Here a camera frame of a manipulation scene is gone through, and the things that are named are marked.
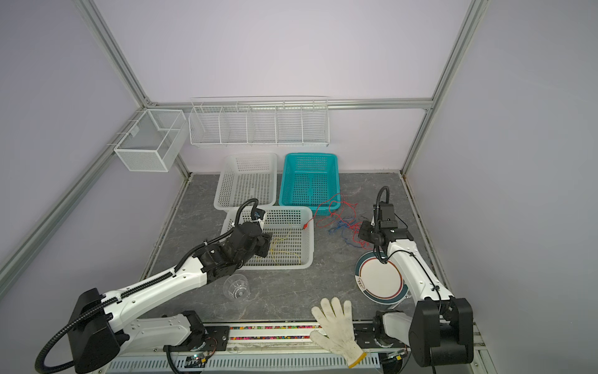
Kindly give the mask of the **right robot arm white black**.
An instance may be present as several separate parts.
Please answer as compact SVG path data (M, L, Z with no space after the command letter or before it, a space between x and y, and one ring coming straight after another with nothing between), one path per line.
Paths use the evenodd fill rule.
M373 204L373 217L361 223L358 237L373 245L372 255L381 265L399 273L400 290L392 297L410 293L415 308L411 316L399 311L378 313L378 336L406 344L421 367L470 364L474 358L472 306L455 297L434 275L408 227L399 226L402 220L389 199L389 187L384 185Z

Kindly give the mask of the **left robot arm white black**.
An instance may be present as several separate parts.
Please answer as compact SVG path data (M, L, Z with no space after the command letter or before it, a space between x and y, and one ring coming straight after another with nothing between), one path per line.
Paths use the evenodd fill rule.
M252 257L267 257L272 236L264 230L265 216L258 199L248 199L238 207L230 230L190 249L175 266L105 294L96 288L82 293L67 325L40 350L36 372L73 368L91 373L130 351L161 347L170 355L216 343L194 311L151 319L143 314L231 276Z

